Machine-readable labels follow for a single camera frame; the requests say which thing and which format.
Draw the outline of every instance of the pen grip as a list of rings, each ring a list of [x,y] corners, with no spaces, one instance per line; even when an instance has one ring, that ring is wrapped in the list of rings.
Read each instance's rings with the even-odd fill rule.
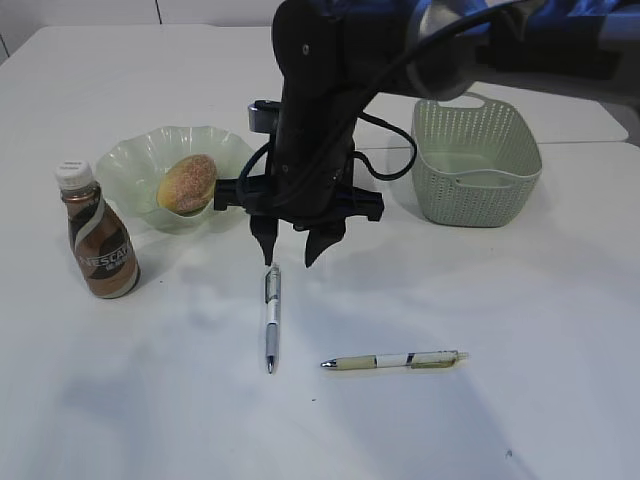
[[[278,325],[270,323],[267,325],[267,348],[265,355],[267,357],[278,355]]]
[[[376,356],[344,357],[336,360],[336,370],[368,370],[376,368]]]

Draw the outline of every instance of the white wall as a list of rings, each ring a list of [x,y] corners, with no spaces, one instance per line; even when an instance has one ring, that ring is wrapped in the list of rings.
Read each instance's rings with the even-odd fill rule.
[[[282,0],[158,0],[164,23],[271,25]]]
[[[13,54],[48,25],[270,25],[282,0],[0,0],[0,35]],[[0,53],[0,62],[4,59]]]
[[[47,25],[140,23],[158,23],[155,0],[0,0],[0,35],[10,54]]]

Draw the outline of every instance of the bread roll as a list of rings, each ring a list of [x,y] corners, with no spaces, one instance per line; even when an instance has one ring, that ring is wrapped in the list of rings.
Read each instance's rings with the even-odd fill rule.
[[[180,215],[201,209],[213,198],[217,171],[207,155],[191,155],[176,163],[167,172],[156,199],[158,205]]]

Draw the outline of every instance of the beige pen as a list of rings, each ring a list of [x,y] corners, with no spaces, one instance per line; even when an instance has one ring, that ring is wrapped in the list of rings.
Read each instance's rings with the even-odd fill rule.
[[[372,368],[448,368],[469,354],[448,350],[440,352],[401,353],[385,355],[363,355],[360,357],[340,357],[320,364],[329,370],[368,370]]]

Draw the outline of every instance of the white pen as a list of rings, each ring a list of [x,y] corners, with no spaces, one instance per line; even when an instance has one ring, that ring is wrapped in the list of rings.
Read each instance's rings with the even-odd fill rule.
[[[280,268],[277,264],[267,272],[264,279],[265,302],[267,304],[266,350],[267,370],[275,371],[278,361],[278,342],[280,328]]]
[[[457,350],[423,353],[400,353],[390,355],[362,355],[360,357],[341,357],[320,364],[330,370],[368,370],[370,368],[409,367],[409,368],[448,368],[469,354]]]

